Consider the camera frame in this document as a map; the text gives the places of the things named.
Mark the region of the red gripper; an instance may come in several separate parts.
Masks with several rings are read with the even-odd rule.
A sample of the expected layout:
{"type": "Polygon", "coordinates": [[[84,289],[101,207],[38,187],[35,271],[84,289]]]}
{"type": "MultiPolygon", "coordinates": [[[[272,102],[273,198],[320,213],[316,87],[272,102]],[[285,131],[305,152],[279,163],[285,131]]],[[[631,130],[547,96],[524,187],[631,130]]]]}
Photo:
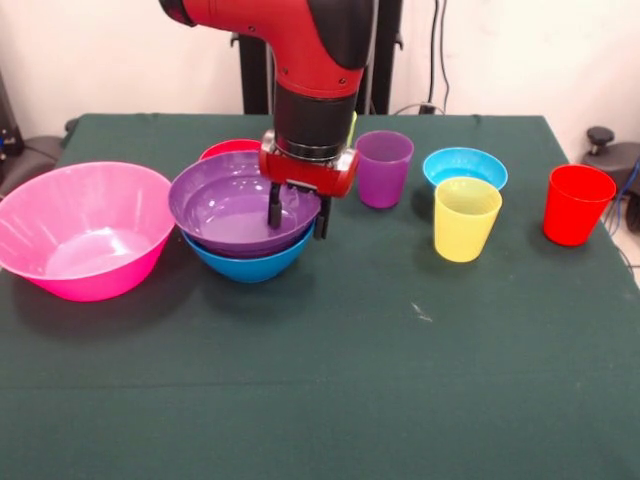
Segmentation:
{"type": "Polygon", "coordinates": [[[267,130],[261,140],[259,167],[271,181],[268,203],[268,225],[279,229],[282,220],[281,185],[293,185],[315,191],[320,197],[320,211],[315,219],[314,238],[326,239],[331,214],[331,198],[346,196],[354,183],[358,153],[346,148],[334,160],[315,162],[298,159],[277,147],[274,130],[267,130]]]}

